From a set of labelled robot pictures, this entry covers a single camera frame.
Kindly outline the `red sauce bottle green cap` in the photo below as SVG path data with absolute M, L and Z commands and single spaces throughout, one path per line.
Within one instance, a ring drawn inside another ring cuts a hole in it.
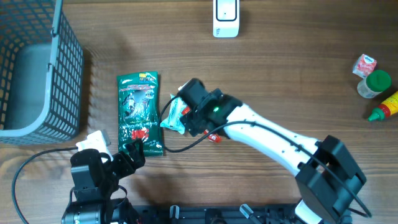
M 382 121 L 397 113 L 397 92 L 385 99 L 380 105 L 374 108 L 368 121 Z

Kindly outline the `green snack bag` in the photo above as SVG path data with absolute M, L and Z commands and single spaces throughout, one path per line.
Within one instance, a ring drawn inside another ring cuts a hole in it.
M 116 78 L 118 87 L 118 150 L 137 139 L 146 157 L 162 156 L 159 133 L 159 78 L 156 71 L 130 73 Z

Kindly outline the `green-lid spice jar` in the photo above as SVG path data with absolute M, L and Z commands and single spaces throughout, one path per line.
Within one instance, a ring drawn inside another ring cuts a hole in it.
M 363 98 L 371 99 L 386 91 L 392 85 L 390 75 L 383 70 L 375 70 L 358 83 L 357 91 Z

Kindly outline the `red Kleenex tissue pack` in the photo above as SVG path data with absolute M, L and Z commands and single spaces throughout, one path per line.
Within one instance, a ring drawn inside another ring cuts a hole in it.
M 352 72 L 361 78 L 366 78 L 374 71 L 376 65 L 376 59 L 366 54 L 362 54 L 354 63 Z

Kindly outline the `white barcode scanner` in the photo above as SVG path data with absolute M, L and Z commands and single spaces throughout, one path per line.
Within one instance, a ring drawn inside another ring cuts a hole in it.
M 213 0 L 213 37 L 235 38 L 239 25 L 240 0 Z

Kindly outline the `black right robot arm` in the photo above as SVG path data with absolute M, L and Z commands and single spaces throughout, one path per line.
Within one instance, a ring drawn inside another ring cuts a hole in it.
M 220 89 L 207 91 L 192 78 L 177 95 L 189 107 L 181 122 L 192 136 L 205 131 L 248 145 L 278 162 L 295 178 L 301 199 L 294 215 L 304 223 L 339 223 L 366 177 L 345 144 L 328 135 L 320 141 L 299 135 L 257 114 Z

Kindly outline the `grey plastic mesh basket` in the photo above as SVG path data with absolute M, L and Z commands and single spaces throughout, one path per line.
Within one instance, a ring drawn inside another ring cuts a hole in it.
M 62 0 L 1 1 L 1 142 L 74 138 L 83 67 L 83 48 Z

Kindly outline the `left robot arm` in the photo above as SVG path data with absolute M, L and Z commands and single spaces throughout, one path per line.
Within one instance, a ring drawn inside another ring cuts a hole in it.
M 97 149 L 84 149 L 71 159 L 71 173 L 75 186 L 63 214 L 62 224 L 140 223 L 141 216 L 127 197 L 112 199 L 121 189 L 119 180 L 135 173 L 144 166 L 143 142 L 136 139 L 125 145 L 127 152 L 112 156 Z

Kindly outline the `red Nescafe coffee stick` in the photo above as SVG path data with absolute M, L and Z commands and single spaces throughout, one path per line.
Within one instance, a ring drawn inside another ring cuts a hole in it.
M 182 111 L 182 115 L 186 115 L 188 112 L 190 112 L 190 108 L 186 106 Z M 218 134 L 210 134 L 207 138 L 209 141 L 214 143 L 220 143 L 222 140 L 222 138 Z

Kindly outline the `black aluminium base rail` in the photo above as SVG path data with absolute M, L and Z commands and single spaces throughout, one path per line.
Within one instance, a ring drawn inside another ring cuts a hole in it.
M 135 206 L 137 212 L 130 222 L 133 224 L 156 223 L 263 223 L 263 224 L 299 224 L 303 223 L 294 214 L 295 204 L 270 204 L 253 206 L 250 214 L 243 211 L 240 206 L 230 207 L 170 207 Z

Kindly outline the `teal wet wipes pack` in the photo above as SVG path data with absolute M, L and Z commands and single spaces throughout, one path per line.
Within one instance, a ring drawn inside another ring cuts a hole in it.
M 169 115 L 160 123 L 160 127 L 177 131 L 180 134 L 185 133 L 185 126 L 180 121 L 183 116 L 182 112 L 187 105 L 182 101 L 181 97 L 177 97 L 170 104 Z

